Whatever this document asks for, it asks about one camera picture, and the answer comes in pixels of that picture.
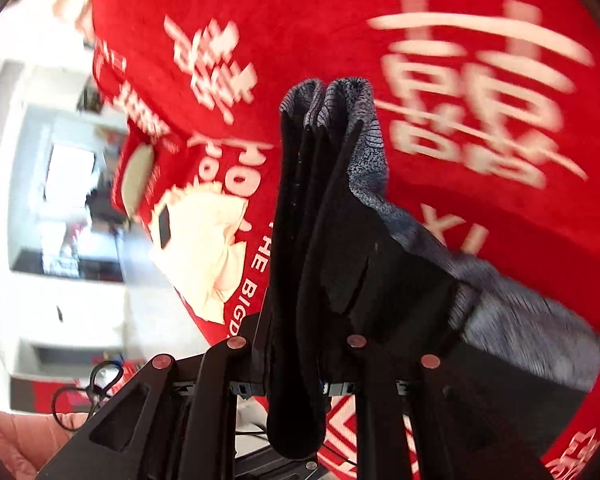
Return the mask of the pink sleeve forearm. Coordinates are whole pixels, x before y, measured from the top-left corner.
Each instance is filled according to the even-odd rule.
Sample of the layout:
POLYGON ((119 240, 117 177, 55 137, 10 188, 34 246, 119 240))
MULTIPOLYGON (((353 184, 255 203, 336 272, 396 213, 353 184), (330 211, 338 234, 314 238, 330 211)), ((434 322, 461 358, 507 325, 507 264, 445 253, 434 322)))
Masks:
POLYGON ((10 414, 0 411, 0 479, 35 479, 71 439, 87 414, 10 414))

